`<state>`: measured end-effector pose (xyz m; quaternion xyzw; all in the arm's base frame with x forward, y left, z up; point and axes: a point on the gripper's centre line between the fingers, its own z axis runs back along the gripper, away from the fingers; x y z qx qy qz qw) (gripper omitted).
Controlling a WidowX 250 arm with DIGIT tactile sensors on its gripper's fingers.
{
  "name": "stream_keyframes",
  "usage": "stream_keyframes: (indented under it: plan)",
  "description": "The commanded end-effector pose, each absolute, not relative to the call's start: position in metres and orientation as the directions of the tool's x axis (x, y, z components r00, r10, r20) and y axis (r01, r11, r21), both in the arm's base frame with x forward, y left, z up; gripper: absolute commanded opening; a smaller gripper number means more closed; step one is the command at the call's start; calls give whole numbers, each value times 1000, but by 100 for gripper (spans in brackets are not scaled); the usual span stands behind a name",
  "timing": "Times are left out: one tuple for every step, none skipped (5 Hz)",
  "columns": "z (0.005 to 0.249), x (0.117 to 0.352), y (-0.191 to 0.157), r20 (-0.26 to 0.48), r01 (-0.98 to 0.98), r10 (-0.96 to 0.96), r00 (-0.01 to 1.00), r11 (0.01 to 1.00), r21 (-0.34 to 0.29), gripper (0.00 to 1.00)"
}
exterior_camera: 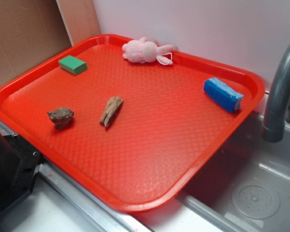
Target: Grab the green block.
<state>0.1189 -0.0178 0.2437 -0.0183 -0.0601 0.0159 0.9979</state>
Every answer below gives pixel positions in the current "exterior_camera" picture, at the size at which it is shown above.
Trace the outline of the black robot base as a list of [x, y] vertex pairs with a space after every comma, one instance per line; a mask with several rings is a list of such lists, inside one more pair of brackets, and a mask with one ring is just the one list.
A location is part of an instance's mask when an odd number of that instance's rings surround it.
[[40, 155], [22, 136], [0, 133], [0, 217], [32, 193]]

